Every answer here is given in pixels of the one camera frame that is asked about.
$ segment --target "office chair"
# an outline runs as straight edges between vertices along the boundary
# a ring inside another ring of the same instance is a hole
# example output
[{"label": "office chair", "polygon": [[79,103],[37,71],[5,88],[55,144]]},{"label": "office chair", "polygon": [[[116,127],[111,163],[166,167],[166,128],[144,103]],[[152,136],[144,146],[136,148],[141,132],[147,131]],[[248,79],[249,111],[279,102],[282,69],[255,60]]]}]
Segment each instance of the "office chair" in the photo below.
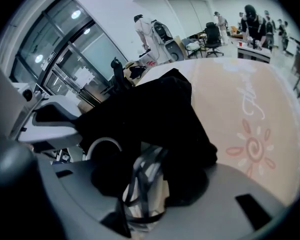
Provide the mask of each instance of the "office chair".
[{"label": "office chair", "polygon": [[190,38],[185,38],[185,39],[182,39],[181,42],[183,43],[184,45],[184,48],[188,54],[188,58],[191,57],[191,55],[195,55],[195,57],[198,59],[198,56],[197,56],[197,52],[200,51],[201,53],[201,57],[203,58],[202,56],[202,52],[201,52],[201,47],[198,48],[198,49],[195,49],[195,50],[190,50],[190,49],[187,49],[187,45],[191,44],[191,43],[194,43],[193,39],[190,39]]},{"label": "office chair", "polygon": [[221,51],[219,51],[217,48],[221,46],[221,38],[220,38],[220,32],[219,28],[213,23],[213,22],[208,22],[206,24],[206,29],[204,30],[206,33],[206,42],[205,42],[205,47],[212,49],[212,51],[208,51],[206,54],[206,58],[210,56],[211,54],[214,54],[215,56],[218,57],[217,54],[222,54]]},{"label": "office chair", "polygon": [[111,82],[113,83],[113,92],[122,93],[133,87],[132,84],[125,78],[122,64],[116,57],[114,57],[111,62],[111,68],[113,68],[114,73],[114,76],[111,78]]}]

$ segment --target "sun logo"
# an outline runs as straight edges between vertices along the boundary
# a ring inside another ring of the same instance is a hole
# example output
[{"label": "sun logo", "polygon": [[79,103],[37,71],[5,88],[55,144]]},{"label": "sun logo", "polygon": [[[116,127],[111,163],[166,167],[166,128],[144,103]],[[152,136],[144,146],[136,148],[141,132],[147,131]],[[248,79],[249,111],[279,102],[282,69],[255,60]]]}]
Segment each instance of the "sun logo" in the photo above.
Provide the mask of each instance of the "sun logo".
[{"label": "sun logo", "polygon": [[262,134],[262,129],[260,126],[256,129],[256,135],[251,131],[249,122],[245,119],[242,120],[242,125],[244,129],[244,134],[237,133],[236,135],[245,144],[242,146],[232,146],[228,147],[225,152],[231,157],[239,157],[245,155],[246,157],[241,158],[238,162],[239,167],[243,167],[248,164],[246,174],[248,177],[252,177],[254,168],[257,168],[259,174],[262,176],[264,174],[264,165],[267,165],[270,169],[276,168],[276,163],[272,161],[267,155],[274,149],[274,145],[268,145],[271,130],[268,128]]}]

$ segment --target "glass panel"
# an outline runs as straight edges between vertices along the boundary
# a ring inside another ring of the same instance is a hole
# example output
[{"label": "glass panel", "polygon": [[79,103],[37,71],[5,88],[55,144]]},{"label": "glass panel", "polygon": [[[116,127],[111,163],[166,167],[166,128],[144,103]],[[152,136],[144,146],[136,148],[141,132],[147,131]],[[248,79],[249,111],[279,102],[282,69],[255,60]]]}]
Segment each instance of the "glass panel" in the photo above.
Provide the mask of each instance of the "glass panel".
[{"label": "glass panel", "polygon": [[39,77],[42,67],[51,52],[60,42],[52,25],[46,18],[42,18],[27,37],[25,44],[21,48],[20,55]]},{"label": "glass panel", "polygon": [[55,95],[63,95],[73,101],[82,113],[90,111],[93,107],[82,99],[77,93],[75,93],[70,86],[60,80],[54,73],[52,73],[46,87],[50,89]]},{"label": "glass panel", "polygon": [[[80,88],[84,88],[92,94],[97,100],[103,102],[108,98],[108,94],[102,95],[101,92],[106,89],[100,77],[93,68],[89,68],[86,62],[76,54],[70,47],[61,61],[57,64],[68,76],[70,76]],[[92,79],[89,81],[88,76],[92,74]]]},{"label": "glass panel", "polygon": [[87,17],[87,13],[73,0],[60,0],[47,14],[65,35]]},{"label": "glass panel", "polygon": [[116,57],[123,66],[127,60],[96,24],[90,27],[90,31],[86,30],[84,33],[74,42],[75,46],[109,81],[114,75],[111,68],[112,60]]},{"label": "glass panel", "polygon": [[36,79],[31,75],[21,64],[19,60],[16,59],[16,63],[13,69],[13,76],[18,81],[18,83],[30,84],[31,89],[34,91],[36,87]]}]

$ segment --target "black hat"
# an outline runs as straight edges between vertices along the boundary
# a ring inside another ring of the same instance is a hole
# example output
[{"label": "black hat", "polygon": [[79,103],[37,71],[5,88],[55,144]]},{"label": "black hat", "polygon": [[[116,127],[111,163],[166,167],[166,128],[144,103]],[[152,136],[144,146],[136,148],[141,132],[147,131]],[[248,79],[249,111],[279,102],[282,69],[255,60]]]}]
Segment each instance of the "black hat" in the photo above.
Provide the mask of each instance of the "black hat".
[{"label": "black hat", "polygon": [[142,14],[139,14],[137,16],[134,16],[133,20],[134,22],[137,22],[139,19],[143,18],[143,15]]},{"label": "black hat", "polygon": [[256,18],[257,12],[256,12],[256,9],[252,5],[250,5],[250,4],[246,5],[244,7],[244,10],[245,10],[247,19],[254,20]]}]

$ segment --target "black office chair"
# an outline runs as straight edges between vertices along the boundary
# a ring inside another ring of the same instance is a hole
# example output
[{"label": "black office chair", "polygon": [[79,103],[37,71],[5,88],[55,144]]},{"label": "black office chair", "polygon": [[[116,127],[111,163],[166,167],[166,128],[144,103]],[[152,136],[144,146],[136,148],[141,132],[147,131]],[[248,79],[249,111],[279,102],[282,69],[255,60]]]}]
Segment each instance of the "black office chair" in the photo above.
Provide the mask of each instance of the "black office chair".
[{"label": "black office chair", "polygon": [[114,73],[114,76],[111,78],[111,82],[113,84],[112,92],[122,93],[133,87],[132,84],[125,78],[124,68],[116,57],[114,57],[111,62],[111,68],[113,68]]},{"label": "black office chair", "polygon": [[223,56],[224,53],[222,53],[217,49],[218,47],[221,46],[221,37],[220,37],[219,28],[213,22],[208,22],[206,24],[206,29],[204,31],[206,33],[206,38],[207,38],[205,42],[205,47],[209,48],[209,50],[212,49],[212,51],[208,51],[206,53],[206,58],[211,54],[214,54],[217,57],[218,57],[217,54],[222,54]]}]

